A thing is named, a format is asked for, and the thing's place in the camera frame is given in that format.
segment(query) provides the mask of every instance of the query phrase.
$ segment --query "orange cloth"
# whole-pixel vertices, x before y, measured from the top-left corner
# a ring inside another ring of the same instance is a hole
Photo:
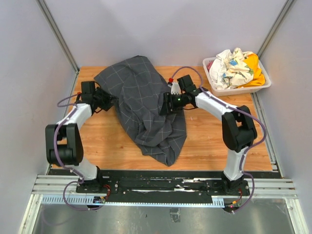
[[[264,75],[261,73],[261,68],[258,67],[259,58],[256,54],[251,54],[244,62],[253,70],[253,80],[247,84],[240,85],[241,87],[261,86],[265,83]]]

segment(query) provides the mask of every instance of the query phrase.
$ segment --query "pile of clothes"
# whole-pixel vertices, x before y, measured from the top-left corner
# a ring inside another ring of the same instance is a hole
[[[259,58],[253,52],[242,52],[240,48],[235,48],[233,53],[225,50],[218,54],[207,68],[216,89],[235,89],[265,83],[258,63]]]

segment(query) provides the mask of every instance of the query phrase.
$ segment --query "wooden tabletop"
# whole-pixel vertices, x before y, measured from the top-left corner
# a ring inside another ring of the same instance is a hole
[[[93,80],[105,67],[82,67],[74,93],[81,91],[82,81]],[[157,71],[168,80],[177,66],[156,67]],[[196,68],[204,78],[203,87],[210,85],[202,67]],[[182,69],[175,78],[190,74],[198,86],[199,77],[190,69]],[[251,95],[221,97],[224,101],[250,108],[256,115]],[[112,107],[108,112],[101,111],[89,118],[80,130],[84,156],[101,169],[146,169],[146,170],[223,170],[226,165],[227,147],[222,140],[221,122],[210,113],[195,109],[185,111],[187,139],[176,163],[171,167],[156,161],[150,156],[143,156],[141,150],[132,142],[121,127]],[[259,141],[262,137],[260,126],[256,124]],[[268,151],[264,143],[254,147],[248,153],[245,170],[272,170]]]

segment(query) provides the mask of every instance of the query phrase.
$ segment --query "laundry basket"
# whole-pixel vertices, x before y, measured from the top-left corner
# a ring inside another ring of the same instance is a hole
[[[262,86],[254,86],[254,87],[243,87],[243,88],[238,88],[238,89],[224,89],[224,90],[218,90],[215,88],[215,85],[213,84],[211,77],[209,75],[208,69],[207,69],[207,65],[209,62],[214,61],[216,59],[216,57],[214,58],[205,58],[203,60],[203,66],[204,66],[204,70],[206,73],[206,76],[208,78],[208,81],[211,85],[211,89],[212,89],[212,93],[213,95],[219,97],[219,96],[227,96],[227,95],[235,95],[235,94],[249,94],[249,93],[254,93],[259,91],[260,89],[264,89],[264,88],[268,88],[271,85],[271,80],[269,78],[268,73],[265,71],[264,67],[262,66],[261,61],[259,60],[259,64],[258,66],[261,68],[262,70],[262,74],[264,75],[265,78],[265,83]]]

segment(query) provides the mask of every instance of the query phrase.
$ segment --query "gray cloth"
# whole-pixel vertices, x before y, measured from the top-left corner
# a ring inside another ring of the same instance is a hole
[[[170,88],[151,62],[136,56],[107,67],[94,79],[117,97],[114,106],[119,121],[143,155],[167,166],[174,164],[186,139],[185,117],[183,111],[159,115],[163,93]]]

